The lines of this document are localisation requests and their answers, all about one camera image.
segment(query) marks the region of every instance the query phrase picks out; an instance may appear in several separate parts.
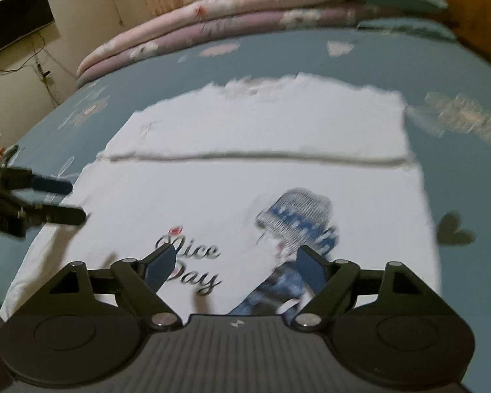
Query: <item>blue bedsheet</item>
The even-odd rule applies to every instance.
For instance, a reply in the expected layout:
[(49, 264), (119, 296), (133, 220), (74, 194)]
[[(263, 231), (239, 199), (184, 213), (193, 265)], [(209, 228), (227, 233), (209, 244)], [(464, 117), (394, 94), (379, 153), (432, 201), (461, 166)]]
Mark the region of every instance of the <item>blue bedsheet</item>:
[[(330, 56), (328, 41), (354, 45)], [(233, 78), (280, 77), (298, 72), (354, 85), (399, 90), (413, 106), (426, 93), (466, 93), (491, 112), (491, 66), (459, 44), (400, 34), (326, 29), (245, 36), (229, 54), (201, 57), (218, 43), (186, 49), (126, 67), (86, 85), (20, 141), (15, 165), (76, 179), (132, 112), (165, 98)], [(440, 246), (444, 299), (471, 325), (475, 357), (464, 379), (477, 393), (491, 392), (491, 146), (476, 135), (436, 138), (406, 121), (411, 146), (422, 164), (433, 220), (458, 211), (475, 232), (467, 246)], [(33, 192), (29, 199), (46, 199)], [(0, 300), (37, 231), (25, 241), (0, 234)]]

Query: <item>white logo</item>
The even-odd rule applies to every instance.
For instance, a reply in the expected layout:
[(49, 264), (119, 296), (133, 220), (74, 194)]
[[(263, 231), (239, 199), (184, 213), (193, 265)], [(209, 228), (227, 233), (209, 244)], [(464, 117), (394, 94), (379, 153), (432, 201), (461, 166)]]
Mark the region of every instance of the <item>white logo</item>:
[(229, 325), (231, 325), (233, 328), (240, 328), (242, 325), (245, 325), (245, 324), (246, 323), (241, 319), (237, 319), (236, 321), (229, 323)]

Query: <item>television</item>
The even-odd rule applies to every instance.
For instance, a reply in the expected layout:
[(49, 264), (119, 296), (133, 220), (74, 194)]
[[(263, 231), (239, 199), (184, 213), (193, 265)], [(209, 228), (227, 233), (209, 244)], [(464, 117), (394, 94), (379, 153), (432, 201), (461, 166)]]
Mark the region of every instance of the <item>television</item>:
[(53, 22), (48, 0), (0, 1), (0, 50)]

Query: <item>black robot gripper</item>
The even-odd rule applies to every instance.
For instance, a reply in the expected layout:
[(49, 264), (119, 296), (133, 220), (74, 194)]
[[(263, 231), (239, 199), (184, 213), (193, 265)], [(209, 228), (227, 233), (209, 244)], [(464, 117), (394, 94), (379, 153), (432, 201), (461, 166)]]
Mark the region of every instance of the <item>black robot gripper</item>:
[(184, 325), (156, 293), (176, 252), (166, 244), (110, 269), (65, 266), (0, 330), (11, 391), (467, 391), (470, 328), (400, 262), (361, 270), (302, 247), (297, 267), (315, 296), (292, 321), (191, 315)]

